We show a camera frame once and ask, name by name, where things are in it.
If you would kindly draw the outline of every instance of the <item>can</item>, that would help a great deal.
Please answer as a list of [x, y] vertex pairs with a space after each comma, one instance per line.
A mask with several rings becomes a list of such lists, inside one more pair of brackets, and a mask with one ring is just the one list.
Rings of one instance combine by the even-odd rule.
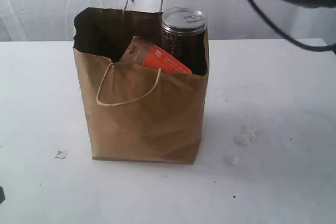
[[186, 7], [177, 7], [162, 14], [162, 48], [191, 69], [193, 74], [206, 74], [204, 34], [206, 16]]

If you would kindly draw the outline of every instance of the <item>orange package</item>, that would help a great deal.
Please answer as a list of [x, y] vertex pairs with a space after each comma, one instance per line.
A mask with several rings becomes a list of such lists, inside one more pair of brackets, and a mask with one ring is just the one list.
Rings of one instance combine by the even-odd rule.
[[134, 36], [121, 62], [135, 63], [153, 69], [162, 69], [165, 73], [188, 73], [191, 70], [160, 47]]

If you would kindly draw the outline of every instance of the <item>paper bag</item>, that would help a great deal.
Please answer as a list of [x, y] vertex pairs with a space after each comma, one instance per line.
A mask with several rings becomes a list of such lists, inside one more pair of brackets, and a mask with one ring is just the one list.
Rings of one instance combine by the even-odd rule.
[[193, 164], [202, 139], [207, 74], [118, 62], [133, 36], [161, 46], [161, 14], [88, 8], [75, 18], [75, 63], [92, 158]]

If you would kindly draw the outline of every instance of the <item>white cloth backdrop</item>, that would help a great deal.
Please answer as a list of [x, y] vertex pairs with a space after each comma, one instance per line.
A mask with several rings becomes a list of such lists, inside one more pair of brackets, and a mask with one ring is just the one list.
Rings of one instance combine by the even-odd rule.
[[[73, 18], [86, 7], [122, 8], [126, 0], [0, 0], [0, 41], [72, 40]], [[297, 38], [336, 42], [336, 9], [303, 9], [281, 0], [256, 0]], [[130, 9], [154, 12], [160, 0], [136, 0]], [[164, 10], [190, 6], [208, 15], [210, 39], [278, 38], [245, 0], [165, 0]]]

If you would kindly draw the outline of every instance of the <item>white table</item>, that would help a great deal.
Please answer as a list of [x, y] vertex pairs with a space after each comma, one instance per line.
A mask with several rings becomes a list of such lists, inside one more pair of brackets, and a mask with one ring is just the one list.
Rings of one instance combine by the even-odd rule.
[[[3, 42], [0, 52], [0, 223], [334, 222], [333, 53], [211, 41], [196, 164], [169, 165], [91, 159], [72, 42]], [[247, 116], [258, 140], [241, 147]], [[235, 154], [236, 167], [226, 162]]]

